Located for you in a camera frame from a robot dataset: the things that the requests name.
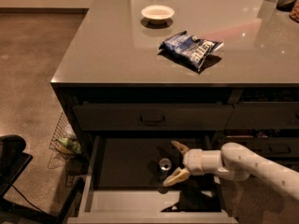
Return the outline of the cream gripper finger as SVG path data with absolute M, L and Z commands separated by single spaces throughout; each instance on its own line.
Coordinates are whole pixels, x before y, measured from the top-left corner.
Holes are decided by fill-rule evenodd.
M 173 174 L 171 174 L 166 178 L 166 180 L 163 182 L 163 185 L 165 187 L 174 186 L 177 183 L 187 180 L 190 177 L 190 175 L 191 174 L 186 168 L 184 169 L 177 168 Z
M 172 141 L 172 146 L 175 147 L 181 155 L 185 155 L 190 149 L 178 141 Z

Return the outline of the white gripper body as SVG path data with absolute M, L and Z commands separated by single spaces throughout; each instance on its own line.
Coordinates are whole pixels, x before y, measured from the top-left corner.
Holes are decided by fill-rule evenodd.
M 191 175 L 216 174 L 223 168 L 221 152 L 190 149 L 183 155 L 183 165 Z

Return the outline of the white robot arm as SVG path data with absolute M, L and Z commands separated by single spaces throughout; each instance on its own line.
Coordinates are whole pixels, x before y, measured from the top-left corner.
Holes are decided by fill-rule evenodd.
M 225 143 L 220 150 L 188 148 L 178 141 L 172 141 L 171 144 L 182 155 L 184 168 L 178 167 L 163 182 L 165 187 L 183 182 L 191 175 L 213 174 L 232 181 L 244 181 L 253 175 L 269 187 L 299 200 L 298 172 L 270 161 L 238 143 Z

